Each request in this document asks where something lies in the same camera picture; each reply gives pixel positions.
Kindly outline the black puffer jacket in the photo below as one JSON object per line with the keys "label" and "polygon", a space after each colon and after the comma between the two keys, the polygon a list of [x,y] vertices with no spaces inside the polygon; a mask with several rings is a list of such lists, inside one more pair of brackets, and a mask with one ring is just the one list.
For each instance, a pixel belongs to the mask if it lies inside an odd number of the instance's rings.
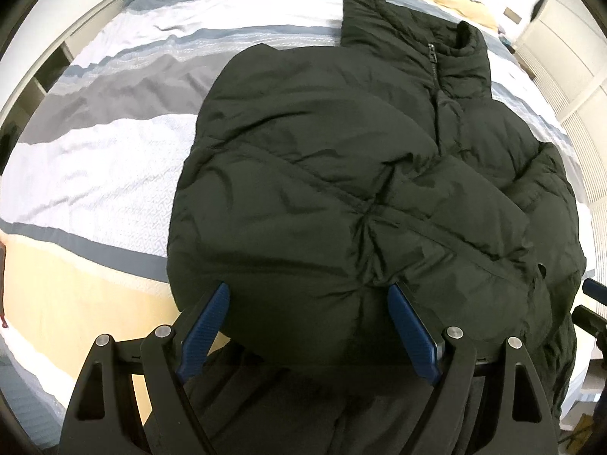
{"label": "black puffer jacket", "polygon": [[344,0],[336,47],[256,45],[212,85],[179,179],[179,308],[230,288],[187,387],[220,454],[397,454],[433,399],[388,310],[530,353],[557,424],[585,269],[558,148],[492,96],[465,22]]}

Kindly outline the striped bed cover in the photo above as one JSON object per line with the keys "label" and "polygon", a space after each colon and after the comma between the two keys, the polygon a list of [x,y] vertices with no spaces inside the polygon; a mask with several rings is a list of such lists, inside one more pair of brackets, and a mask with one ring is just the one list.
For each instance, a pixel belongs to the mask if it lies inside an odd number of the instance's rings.
{"label": "striped bed cover", "polygon": [[[570,146],[480,0],[387,0],[476,27],[492,96]],[[179,308],[169,282],[174,198],[212,85],[240,52],[336,47],[344,0],[133,0],[77,55],[27,123],[1,178],[10,323],[77,383],[59,401],[63,454],[220,454],[176,374]],[[414,306],[412,298],[405,293]],[[559,421],[518,337],[493,347],[421,319],[445,340],[442,376],[397,454],[555,454]],[[221,329],[207,355],[223,348]]]}

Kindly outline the white wardrobe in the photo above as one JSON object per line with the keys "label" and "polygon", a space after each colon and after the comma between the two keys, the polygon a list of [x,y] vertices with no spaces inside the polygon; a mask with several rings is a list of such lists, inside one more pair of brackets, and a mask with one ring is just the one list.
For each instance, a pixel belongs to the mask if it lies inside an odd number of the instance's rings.
{"label": "white wardrobe", "polygon": [[579,159],[588,205],[606,205],[606,37],[581,0],[545,0],[516,42]]}

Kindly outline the wall switch plate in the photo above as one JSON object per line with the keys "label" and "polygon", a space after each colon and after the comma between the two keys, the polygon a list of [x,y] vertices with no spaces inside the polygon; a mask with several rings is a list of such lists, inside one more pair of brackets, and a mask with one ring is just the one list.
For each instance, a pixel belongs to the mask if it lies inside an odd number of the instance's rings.
{"label": "wall switch plate", "polygon": [[509,19],[512,20],[513,23],[515,24],[519,24],[522,20],[522,18],[515,12],[513,11],[511,8],[506,7],[506,9],[503,11],[503,14]]}

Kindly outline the white low shelf unit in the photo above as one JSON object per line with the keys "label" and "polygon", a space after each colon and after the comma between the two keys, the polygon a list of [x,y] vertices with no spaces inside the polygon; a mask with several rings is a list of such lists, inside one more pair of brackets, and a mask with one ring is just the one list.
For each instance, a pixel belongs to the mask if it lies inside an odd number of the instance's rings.
{"label": "white low shelf unit", "polygon": [[2,107],[2,153],[10,154],[48,91],[74,58],[121,12],[125,1],[102,0],[97,3],[42,52]]}

